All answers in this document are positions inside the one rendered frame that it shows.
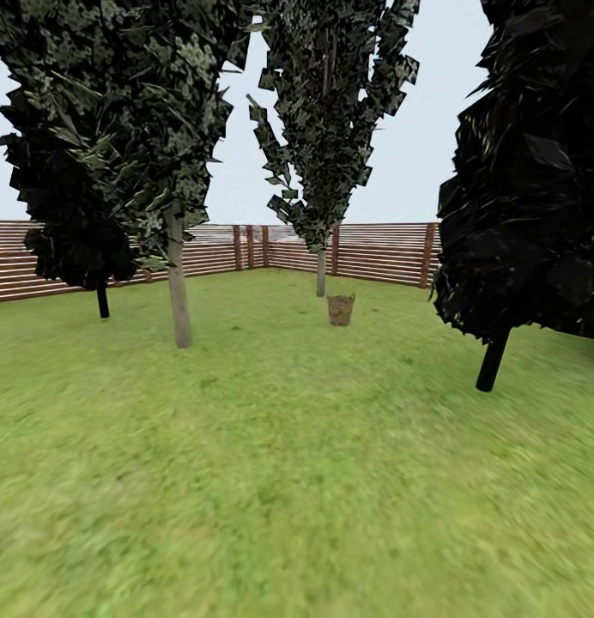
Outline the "wicker basket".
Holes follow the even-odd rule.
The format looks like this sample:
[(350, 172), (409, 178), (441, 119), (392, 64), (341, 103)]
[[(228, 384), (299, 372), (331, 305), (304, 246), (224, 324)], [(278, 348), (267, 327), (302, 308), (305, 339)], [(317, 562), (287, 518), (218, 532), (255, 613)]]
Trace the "wicker basket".
[(351, 322), (355, 298), (351, 296), (327, 296), (330, 323), (336, 326), (346, 326)]

